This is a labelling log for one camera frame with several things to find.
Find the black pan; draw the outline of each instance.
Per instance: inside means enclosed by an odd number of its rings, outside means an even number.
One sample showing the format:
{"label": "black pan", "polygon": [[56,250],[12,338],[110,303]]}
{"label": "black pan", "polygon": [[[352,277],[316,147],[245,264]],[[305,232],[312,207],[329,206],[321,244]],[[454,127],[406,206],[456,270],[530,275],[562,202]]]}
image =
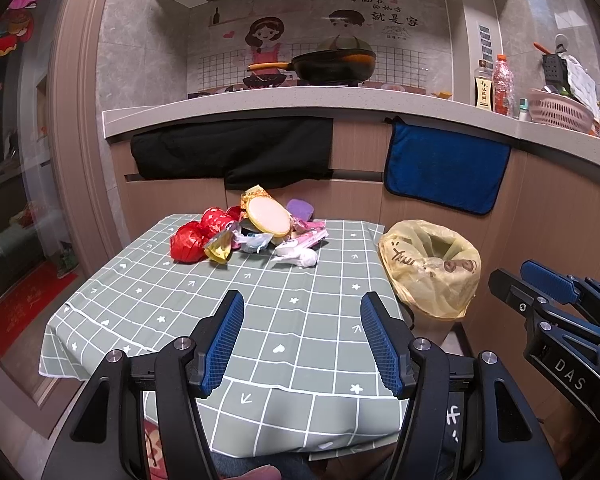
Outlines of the black pan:
{"label": "black pan", "polygon": [[363,48],[317,50],[295,56],[291,63],[257,63],[249,65],[247,70],[253,72],[265,68],[296,72],[300,79],[312,85],[355,85],[373,75],[376,68],[376,53]]}

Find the blue cloth with black trim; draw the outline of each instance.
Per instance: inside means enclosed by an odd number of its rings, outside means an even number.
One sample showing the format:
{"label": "blue cloth with black trim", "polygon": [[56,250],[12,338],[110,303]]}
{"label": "blue cloth with black trim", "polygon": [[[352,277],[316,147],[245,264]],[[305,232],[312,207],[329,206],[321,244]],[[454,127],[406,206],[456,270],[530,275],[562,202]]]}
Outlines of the blue cloth with black trim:
{"label": "blue cloth with black trim", "polygon": [[510,150],[494,140],[394,121],[384,186],[394,195],[485,215],[495,204]]}

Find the blue gripper pad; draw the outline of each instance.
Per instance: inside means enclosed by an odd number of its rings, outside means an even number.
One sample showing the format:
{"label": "blue gripper pad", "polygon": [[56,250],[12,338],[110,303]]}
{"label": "blue gripper pad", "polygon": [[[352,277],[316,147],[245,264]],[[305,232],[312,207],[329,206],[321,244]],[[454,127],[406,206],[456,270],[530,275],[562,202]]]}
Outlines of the blue gripper pad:
{"label": "blue gripper pad", "polygon": [[538,262],[533,260],[524,262],[520,267],[520,277],[558,303],[578,301],[578,291],[571,280]]}
{"label": "blue gripper pad", "polygon": [[[200,326],[206,320],[210,322]],[[197,360],[199,363],[199,373],[203,370],[203,377],[199,382],[203,397],[208,397],[220,385],[243,320],[244,298],[237,290],[230,290],[216,313],[212,317],[200,320],[194,329],[192,336],[196,342],[198,355],[197,359],[194,357],[194,361]],[[200,332],[204,330],[200,335],[198,335],[199,326]]]}
{"label": "blue gripper pad", "polygon": [[394,397],[405,399],[415,387],[409,354],[413,334],[403,321],[389,316],[375,292],[362,297],[360,319],[382,383]]}

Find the black cloth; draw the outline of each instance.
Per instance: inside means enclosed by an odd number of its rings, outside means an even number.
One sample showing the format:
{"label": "black cloth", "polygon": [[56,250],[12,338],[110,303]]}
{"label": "black cloth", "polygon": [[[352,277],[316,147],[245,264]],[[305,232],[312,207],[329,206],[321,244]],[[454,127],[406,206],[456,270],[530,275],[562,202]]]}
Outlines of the black cloth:
{"label": "black cloth", "polygon": [[248,119],[160,127],[133,136],[131,153],[148,180],[223,178],[227,189],[275,189],[330,178],[332,140],[332,119]]}

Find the wooden door frame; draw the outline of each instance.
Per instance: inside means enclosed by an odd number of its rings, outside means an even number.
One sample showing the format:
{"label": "wooden door frame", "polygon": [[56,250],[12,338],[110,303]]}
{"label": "wooden door frame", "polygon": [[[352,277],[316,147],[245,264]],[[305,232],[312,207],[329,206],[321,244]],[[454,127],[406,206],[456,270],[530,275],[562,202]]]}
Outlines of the wooden door frame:
{"label": "wooden door frame", "polygon": [[[122,248],[107,197],[96,126],[96,56],[104,3],[61,0],[47,79],[54,177],[87,276]],[[45,438],[79,387],[75,379],[54,379],[36,402],[0,366],[0,400]]]}

